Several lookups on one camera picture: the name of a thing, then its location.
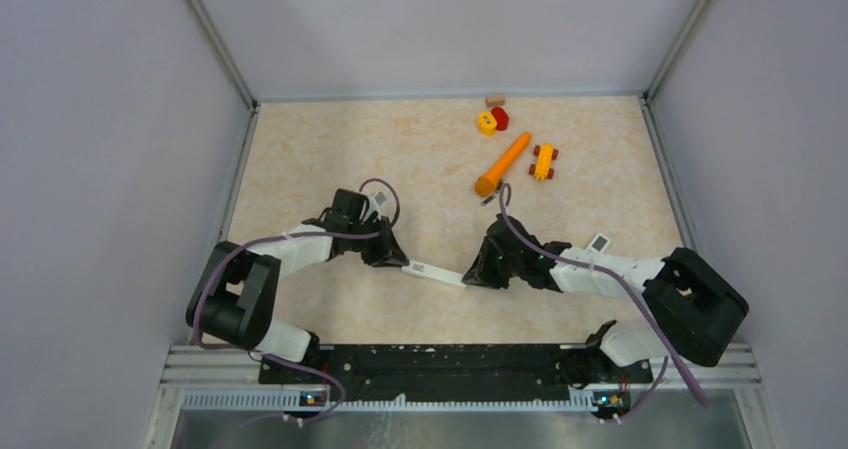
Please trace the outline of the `white remote battery cover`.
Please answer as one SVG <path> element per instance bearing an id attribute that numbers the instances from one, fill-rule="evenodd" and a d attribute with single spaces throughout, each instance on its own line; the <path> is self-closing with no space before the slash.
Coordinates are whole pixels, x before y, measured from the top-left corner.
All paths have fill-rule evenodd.
<path id="1" fill-rule="evenodd" d="M 462 281 L 461 273 L 440 268 L 421 261 L 411 260 L 401 268 L 403 274 L 429 280 L 438 284 L 448 285 L 464 289 L 466 285 Z"/>

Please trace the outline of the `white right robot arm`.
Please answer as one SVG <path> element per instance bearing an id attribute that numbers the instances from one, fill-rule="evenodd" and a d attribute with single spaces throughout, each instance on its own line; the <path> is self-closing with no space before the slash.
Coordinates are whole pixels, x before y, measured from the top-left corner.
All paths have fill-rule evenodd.
<path id="1" fill-rule="evenodd" d="M 586 354 L 589 373 L 600 381 L 664 356 L 714 367 L 750 311 L 745 298 L 689 248 L 662 258 L 606 255 L 563 241 L 540 243 L 517 219 L 498 215 L 462 281 L 506 289 L 514 278 L 535 289 L 627 299 L 644 309 L 636 319 L 613 323 Z"/>

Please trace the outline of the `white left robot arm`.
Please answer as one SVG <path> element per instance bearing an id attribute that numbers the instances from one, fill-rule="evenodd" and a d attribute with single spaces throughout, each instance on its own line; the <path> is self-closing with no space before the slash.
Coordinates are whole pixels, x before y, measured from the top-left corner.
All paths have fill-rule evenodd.
<path id="1" fill-rule="evenodd" d="M 317 336 L 276 317 L 281 279 L 348 252 L 374 268 L 401 268 L 410 260 L 386 215 L 380 193 L 339 189 L 319 216 L 290 231 L 246 243 L 216 244 L 186 309 L 194 341 L 208 349 L 238 348 L 282 359 L 297 382 L 319 373 Z"/>

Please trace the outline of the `small white remote control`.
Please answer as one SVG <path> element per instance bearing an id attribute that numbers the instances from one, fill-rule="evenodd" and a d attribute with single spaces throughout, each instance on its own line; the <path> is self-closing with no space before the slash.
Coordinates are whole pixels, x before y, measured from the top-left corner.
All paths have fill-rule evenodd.
<path id="1" fill-rule="evenodd" d="M 587 245 L 586 249 L 597 254 L 604 254 L 610 245 L 611 239 L 607 235 L 597 233 Z"/>

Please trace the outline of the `orange toy microphone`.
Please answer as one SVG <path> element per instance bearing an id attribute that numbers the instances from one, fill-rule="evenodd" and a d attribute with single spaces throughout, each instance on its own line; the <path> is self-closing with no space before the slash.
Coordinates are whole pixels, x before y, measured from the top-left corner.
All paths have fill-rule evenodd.
<path id="1" fill-rule="evenodd" d="M 497 184 L 526 150 L 532 140 L 528 131 L 521 133 L 494 164 L 481 174 L 474 183 L 474 192 L 480 197 L 488 197 L 497 188 Z"/>

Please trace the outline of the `yellow toy car red wheels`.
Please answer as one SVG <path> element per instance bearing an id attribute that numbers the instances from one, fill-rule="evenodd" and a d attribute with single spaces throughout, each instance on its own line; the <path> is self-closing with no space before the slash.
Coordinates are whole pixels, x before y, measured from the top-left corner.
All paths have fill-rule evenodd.
<path id="1" fill-rule="evenodd" d="M 535 145 L 533 148 L 535 162 L 529 166 L 528 173 L 539 181 L 552 179 L 555 175 L 552 163 L 558 155 L 559 151 L 551 143 Z"/>

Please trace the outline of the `yellow round toy block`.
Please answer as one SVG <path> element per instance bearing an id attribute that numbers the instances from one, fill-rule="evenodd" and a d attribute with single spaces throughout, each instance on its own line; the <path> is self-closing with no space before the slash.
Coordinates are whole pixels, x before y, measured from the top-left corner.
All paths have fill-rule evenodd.
<path id="1" fill-rule="evenodd" d="M 481 111 L 478 113 L 477 127 L 486 136 L 494 135 L 497 132 L 497 119 L 490 111 Z"/>

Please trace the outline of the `red round toy block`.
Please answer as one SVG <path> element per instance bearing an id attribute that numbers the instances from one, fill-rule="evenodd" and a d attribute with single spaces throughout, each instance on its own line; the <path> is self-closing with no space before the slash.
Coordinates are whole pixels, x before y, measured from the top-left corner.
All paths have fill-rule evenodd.
<path id="1" fill-rule="evenodd" d="M 497 131 L 505 131 L 508 129 L 510 123 L 510 116 L 503 106 L 496 106 L 491 108 L 490 113 L 495 119 Z"/>

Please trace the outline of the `small wooden block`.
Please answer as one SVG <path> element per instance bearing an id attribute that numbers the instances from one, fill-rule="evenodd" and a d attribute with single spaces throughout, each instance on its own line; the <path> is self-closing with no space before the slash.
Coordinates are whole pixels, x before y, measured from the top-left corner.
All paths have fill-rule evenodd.
<path id="1" fill-rule="evenodd" d="M 488 108 L 503 106 L 506 102 L 504 94 L 492 94 L 485 98 L 485 103 Z"/>

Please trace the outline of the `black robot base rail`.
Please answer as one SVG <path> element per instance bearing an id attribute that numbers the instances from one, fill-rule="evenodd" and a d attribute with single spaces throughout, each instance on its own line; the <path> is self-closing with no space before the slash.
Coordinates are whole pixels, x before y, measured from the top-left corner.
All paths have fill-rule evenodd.
<path id="1" fill-rule="evenodd" d="M 560 344 L 322 346 L 305 371 L 263 357 L 264 385 L 315 384 L 348 402 L 565 401 L 592 384 L 622 389 L 652 379 L 637 362 L 619 367 L 600 350 Z"/>

